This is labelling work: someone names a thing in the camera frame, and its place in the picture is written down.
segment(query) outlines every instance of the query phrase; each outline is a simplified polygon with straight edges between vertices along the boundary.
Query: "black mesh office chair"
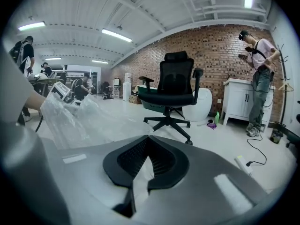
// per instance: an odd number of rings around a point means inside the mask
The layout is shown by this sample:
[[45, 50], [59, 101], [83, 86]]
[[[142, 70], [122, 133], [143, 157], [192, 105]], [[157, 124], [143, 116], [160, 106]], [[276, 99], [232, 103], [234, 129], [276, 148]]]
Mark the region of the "black mesh office chair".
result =
[[160, 80], [157, 93], [150, 91], [150, 82], [152, 79], [147, 77], [139, 77], [146, 82], [147, 92], [139, 93], [139, 98], [145, 102], [165, 106], [164, 116], [155, 118], [145, 118], [144, 122], [159, 121], [153, 127], [156, 131], [164, 125], [172, 126], [183, 136], [187, 138], [186, 144], [193, 145], [190, 135], [188, 135], [177, 123], [185, 123], [190, 128], [189, 121], [171, 118], [171, 111], [177, 111], [176, 108], [195, 105], [197, 103], [199, 81], [203, 75], [203, 69], [196, 68], [193, 78], [196, 78], [195, 96], [191, 88], [191, 74], [194, 66], [194, 60], [188, 58], [186, 51], [167, 53], [165, 60], [160, 63]]

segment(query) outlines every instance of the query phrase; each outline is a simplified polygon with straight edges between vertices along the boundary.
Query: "man in pink shirt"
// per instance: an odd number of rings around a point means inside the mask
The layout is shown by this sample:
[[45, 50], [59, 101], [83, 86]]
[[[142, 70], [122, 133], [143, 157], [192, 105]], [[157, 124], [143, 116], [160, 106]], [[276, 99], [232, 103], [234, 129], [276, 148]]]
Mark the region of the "man in pink shirt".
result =
[[239, 40], [242, 40], [250, 45], [248, 48], [249, 55], [242, 57], [250, 67], [255, 69], [253, 75], [253, 107], [249, 115], [249, 125], [246, 128], [248, 136], [259, 136], [263, 118], [263, 105], [270, 90], [273, 72], [270, 65], [280, 56], [279, 51], [266, 39], [259, 41], [246, 30], [240, 32]]

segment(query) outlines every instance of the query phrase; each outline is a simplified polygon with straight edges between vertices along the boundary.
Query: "white ceiling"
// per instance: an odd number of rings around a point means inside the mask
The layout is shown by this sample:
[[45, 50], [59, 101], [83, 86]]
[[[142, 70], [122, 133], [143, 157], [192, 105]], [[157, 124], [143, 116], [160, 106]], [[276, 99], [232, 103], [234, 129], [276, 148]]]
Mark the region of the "white ceiling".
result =
[[[25, 0], [12, 16], [19, 39], [34, 37], [35, 56], [62, 57], [49, 64], [112, 67], [142, 47], [175, 32], [211, 24], [244, 24], [268, 28], [271, 0]], [[18, 27], [44, 21], [46, 26], [23, 32]], [[105, 28], [132, 43], [102, 34]]]

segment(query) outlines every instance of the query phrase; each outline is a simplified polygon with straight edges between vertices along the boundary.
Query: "brick wall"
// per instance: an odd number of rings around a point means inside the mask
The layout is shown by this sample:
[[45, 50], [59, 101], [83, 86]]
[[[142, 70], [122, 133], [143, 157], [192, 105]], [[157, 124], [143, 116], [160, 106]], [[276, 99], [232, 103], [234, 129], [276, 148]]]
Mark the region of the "brick wall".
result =
[[[253, 71], [250, 66], [238, 58], [238, 54], [245, 54], [246, 43], [238, 40], [242, 29], [248, 30], [256, 39], [265, 38], [274, 44], [271, 34], [267, 30], [260, 30], [240, 25], [207, 26], [192, 30], [185, 30], [161, 39], [132, 54], [113, 69], [102, 69], [101, 81], [111, 82], [113, 78], [124, 81], [126, 72], [132, 74], [132, 84], [142, 84], [139, 76], [146, 76], [154, 80], [151, 86], [157, 87], [159, 82], [159, 63], [164, 55], [170, 52], [185, 50], [190, 58], [195, 60], [195, 68], [203, 68], [204, 74], [200, 80], [200, 87], [210, 89], [213, 102], [212, 112], [221, 112], [222, 104], [217, 99], [224, 96], [223, 82], [231, 78], [252, 80]], [[274, 86], [278, 89], [282, 85], [282, 68], [279, 62], [273, 66], [275, 73]], [[283, 93], [275, 91], [271, 121], [279, 121], [282, 107]]]

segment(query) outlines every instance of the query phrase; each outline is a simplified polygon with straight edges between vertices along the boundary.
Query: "chair headrest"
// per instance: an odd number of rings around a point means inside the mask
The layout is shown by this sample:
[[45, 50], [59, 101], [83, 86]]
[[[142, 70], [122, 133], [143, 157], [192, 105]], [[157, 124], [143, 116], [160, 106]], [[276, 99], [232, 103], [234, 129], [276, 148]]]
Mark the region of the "chair headrest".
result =
[[186, 51], [166, 53], [165, 61], [183, 61], [188, 59]]

